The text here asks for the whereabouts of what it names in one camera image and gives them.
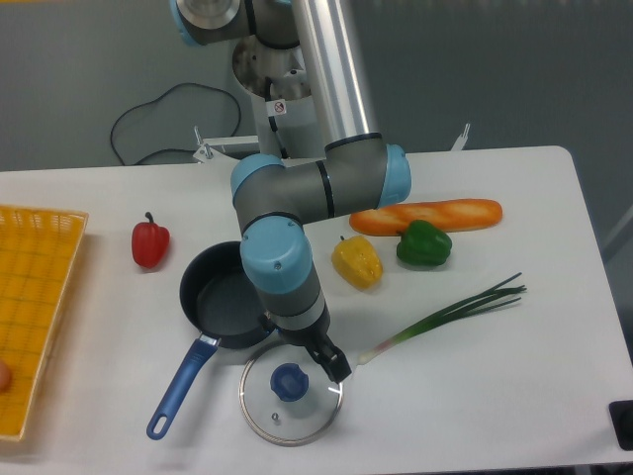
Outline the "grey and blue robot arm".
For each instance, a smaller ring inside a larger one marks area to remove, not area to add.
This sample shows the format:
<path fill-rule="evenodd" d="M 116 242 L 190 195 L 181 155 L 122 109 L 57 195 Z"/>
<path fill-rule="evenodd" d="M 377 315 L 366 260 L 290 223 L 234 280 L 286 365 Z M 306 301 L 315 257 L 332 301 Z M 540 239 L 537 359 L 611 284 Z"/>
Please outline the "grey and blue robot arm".
<path fill-rule="evenodd" d="M 403 201 L 405 152 L 384 142 L 348 1 L 174 1 L 191 44 L 233 40 L 260 150 L 231 175 L 244 271 L 271 322 L 332 382 L 351 369 L 329 339 L 329 312 L 304 227 Z"/>

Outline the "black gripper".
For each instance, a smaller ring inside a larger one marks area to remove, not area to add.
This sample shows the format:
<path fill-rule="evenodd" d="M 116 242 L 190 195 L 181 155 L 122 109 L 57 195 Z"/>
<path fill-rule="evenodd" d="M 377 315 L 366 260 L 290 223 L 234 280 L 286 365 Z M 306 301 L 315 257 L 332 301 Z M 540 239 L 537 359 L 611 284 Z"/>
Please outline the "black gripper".
<path fill-rule="evenodd" d="M 352 373 L 347 357 L 327 335 L 330 325 L 327 307 L 301 316 L 276 316 L 274 324 L 286 342 L 303 347 L 332 382 L 341 383 Z"/>

